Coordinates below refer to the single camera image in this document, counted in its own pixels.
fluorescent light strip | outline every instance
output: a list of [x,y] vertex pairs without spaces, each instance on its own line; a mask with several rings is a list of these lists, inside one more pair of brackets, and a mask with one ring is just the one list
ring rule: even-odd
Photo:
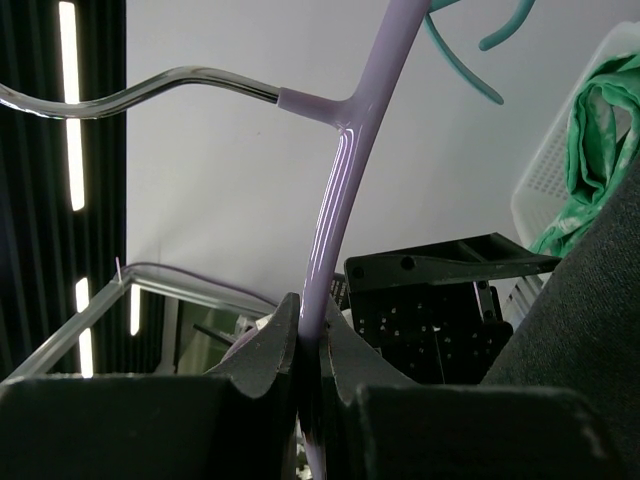
[[[76,283],[76,310],[82,312],[89,306],[89,280],[87,277]],[[80,334],[80,373],[84,378],[93,377],[93,340],[91,329],[87,328]]]
[[140,331],[140,287],[131,286],[131,315],[129,317],[129,331],[134,337]]
[[[59,3],[60,37],[62,40],[62,79],[64,101],[80,101],[78,75],[78,40],[76,37],[76,7],[71,2]],[[74,212],[84,207],[84,168],[82,157],[82,127],[80,120],[66,121],[67,156],[69,163],[69,189]]]

white plastic basket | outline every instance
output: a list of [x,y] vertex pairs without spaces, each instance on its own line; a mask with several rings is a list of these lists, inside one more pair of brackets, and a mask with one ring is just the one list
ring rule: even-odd
[[567,121],[576,94],[589,74],[602,62],[637,50],[640,50],[640,23],[624,22],[611,30],[591,57],[545,135],[511,197],[513,221],[525,248],[531,246],[555,219],[568,198],[564,159]]

green cloth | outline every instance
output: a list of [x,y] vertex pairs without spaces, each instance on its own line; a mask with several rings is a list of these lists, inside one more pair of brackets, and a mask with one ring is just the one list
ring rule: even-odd
[[[616,126],[616,115],[624,111],[631,119],[628,132]],[[639,139],[640,54],[636,53],[603,63],[576,96],[567,126],[569,200],[531,251],[560,257],[569,253],[638,157]]]

purple tubing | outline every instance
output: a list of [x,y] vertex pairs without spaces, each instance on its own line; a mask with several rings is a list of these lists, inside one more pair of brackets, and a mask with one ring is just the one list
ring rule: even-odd
[[389,2],[362,78],[351,98],[335,101],[286,88],[280,90],[280,108],[333,125],[340,132],[302,290],[298,338],[304,351],[312,357],[318,355],[331,278],[369,154],[430,5],[431,0]]

white wall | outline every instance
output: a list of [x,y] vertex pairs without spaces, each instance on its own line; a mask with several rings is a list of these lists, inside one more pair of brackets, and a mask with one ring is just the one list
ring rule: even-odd
[[[131,0],[128,81],[199,64],[347,97],[387,0]],[[501,232],[511,193],[605,34],[638,0],[538,0],[488,53],[516,0],[434,15],[453,50],[505,98],[466,85],[421,31],[382,125],[344,240],[349,256]],[[128,260],[179,265],[279,300],[299,291],[337,144],[331,128],[203,86],[128,114]]]

